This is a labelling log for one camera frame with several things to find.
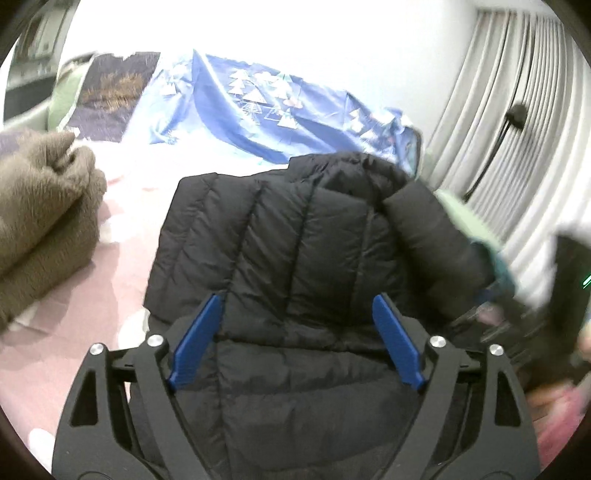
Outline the blue tree-print sheet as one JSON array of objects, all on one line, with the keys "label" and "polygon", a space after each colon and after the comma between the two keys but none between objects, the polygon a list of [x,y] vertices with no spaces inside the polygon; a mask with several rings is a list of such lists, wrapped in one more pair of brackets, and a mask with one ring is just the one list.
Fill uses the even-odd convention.
[{"label": "blue tree-print sheet", "polygon": [[262,64],[161,54],[127,124],[142,144],[217,140],[274,164],[308,153],[370,153],[416,175],[422,137],[396,108]]}]

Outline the brown fleece garment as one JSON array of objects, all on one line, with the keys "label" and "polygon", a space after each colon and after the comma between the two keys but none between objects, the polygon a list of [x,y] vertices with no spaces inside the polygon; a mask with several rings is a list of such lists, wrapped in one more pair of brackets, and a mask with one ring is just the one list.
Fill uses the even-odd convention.
[{"label": "brown fleece garment", "polygon": [[1,156],[1,329],[84,268],[107,189],[71,132],[30,133]]}]

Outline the black floor lamp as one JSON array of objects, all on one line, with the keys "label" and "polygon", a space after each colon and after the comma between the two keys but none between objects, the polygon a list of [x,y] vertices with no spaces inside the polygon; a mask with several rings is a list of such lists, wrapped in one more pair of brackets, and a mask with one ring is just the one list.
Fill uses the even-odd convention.
[{"label": "black floor lamp", "polygon": [[528,118],[528,107],[523,102],[518,102],[518,103],[513,104],[506,111],[501,131],[495,140],[493,148],[488,155],[488,158],[485,162],[484,167],[481,169],[476,180],[471,184],[470,188],[467,190],[467,192],[462,197],[462,201],[464,203],[467,203],[473,197],[474,193],[476,192],[476,190],[478,189],[478,187],[482,183],[484,177],[486,176],[489,169],[491,168],[493,160],[495,159],[497,153],[499,152],[508,132],[511,129],[517,130],[519,132],[523,131],[525,128],[527,118]]}]

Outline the grey pleated curtain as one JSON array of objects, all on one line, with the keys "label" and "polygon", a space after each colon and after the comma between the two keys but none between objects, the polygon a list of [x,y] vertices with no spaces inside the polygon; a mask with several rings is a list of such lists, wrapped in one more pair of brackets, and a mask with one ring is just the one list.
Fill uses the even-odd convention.
[{"label": "grey pleated curtain", "polygon": [[590,234],[590,67],[556,17],[531,9],[480,9],[451,97],[428,144],[422,177],[463,196],[478,177],[515,103],[511,129],[469,208],[502,242],[519,295],[550,292],[555,235]]}]

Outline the black puffer jacket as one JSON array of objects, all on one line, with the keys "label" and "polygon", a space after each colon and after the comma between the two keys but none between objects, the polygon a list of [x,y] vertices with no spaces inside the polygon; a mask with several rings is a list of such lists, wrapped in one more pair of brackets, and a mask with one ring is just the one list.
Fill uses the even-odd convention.
[{"label": "black puffer jacket", "polygon": [[388,295],[431,331],[494,280],[423,183],[368,154],[181,179],[144,297],[152,332],[211,293],[221,329],[177,393],[217,479],[376,479],[420,405],[372,319]]}]

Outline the green quilted pillow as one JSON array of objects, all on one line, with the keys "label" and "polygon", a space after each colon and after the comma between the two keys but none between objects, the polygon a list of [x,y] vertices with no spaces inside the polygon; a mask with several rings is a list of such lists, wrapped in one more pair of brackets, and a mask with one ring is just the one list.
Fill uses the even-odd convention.
[{"label": "green quilted pillow", "polygon": [[47,127],[57,130],[77,102],[89,64],[73,65],[60,73],[47,110]]}]

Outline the dark kitchen cabinet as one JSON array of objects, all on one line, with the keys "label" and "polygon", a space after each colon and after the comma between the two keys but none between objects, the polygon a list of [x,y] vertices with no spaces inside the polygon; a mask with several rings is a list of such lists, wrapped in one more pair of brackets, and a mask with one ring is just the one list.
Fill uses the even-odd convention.
[{"label": "dark kitchen cabinet", "polygon": [[1,88],[4,122],[51,96],[67,33],[79,4],[79,1],[48,1],[18,37],[6,86]]}]

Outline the dark teal garment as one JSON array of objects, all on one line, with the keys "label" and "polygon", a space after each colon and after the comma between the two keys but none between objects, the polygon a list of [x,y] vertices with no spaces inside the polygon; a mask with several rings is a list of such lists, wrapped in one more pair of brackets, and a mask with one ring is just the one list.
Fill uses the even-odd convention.
[{"label": "dark teal garment", "polygon": [[482,256],[487,259],[494,272],[494,281],[483,293],[487,300],[496,300],[501,296],[513,297],[516,294],[517,286],[507,264],[500,254],[489,244],[477,241]]}]

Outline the dark navy patterned pillow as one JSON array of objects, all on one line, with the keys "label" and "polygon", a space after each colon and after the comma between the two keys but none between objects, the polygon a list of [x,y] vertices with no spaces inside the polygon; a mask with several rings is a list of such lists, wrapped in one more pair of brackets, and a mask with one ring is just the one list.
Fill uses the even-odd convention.
[{"label": "dark navy patterned pillow", "polygon": [[95,55],[59,129],[79,140],[120,142],[159,57],[159,52]]}]

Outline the green pillow by curtain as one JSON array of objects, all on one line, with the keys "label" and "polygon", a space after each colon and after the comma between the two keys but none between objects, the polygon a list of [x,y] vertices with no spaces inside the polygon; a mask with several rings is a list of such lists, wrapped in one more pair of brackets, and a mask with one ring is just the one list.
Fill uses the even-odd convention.
[{"label": "green pillow by curtain", "polygon": [[497,252],[502,250],[502,242],[467,204],[452,193],[442,189],[436,190],[434,195],[445,209],[452,223],[467,237],[482,241]]}]

